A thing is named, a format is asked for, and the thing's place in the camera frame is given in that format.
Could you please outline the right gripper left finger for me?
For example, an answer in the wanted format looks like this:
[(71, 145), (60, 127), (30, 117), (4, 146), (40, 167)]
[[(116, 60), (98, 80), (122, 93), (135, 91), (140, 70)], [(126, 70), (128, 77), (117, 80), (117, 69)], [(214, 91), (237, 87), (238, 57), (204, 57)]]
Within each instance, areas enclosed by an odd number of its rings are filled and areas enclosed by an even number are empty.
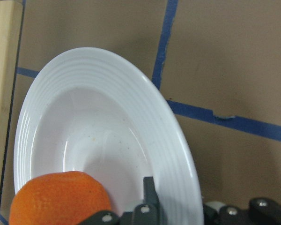
[(95, 213), (81, 225), (161, 225), (163, 223), (163, 210), (155, 190), (153, 177), (143, 178), (143, 203), (137, 205), (132, 211), (125, 211), (118, 216), (110, 210)]

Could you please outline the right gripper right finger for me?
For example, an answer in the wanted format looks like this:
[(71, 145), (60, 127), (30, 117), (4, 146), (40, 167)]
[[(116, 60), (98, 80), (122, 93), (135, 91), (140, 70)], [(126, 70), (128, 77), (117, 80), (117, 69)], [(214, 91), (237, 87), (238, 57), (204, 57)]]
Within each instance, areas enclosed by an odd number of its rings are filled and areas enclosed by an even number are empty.
[(245, 210), (222, 202), (207, 202), (203, 212), (206, 225), (281, 225), (281, 205), (265, 197), (251, 199)]

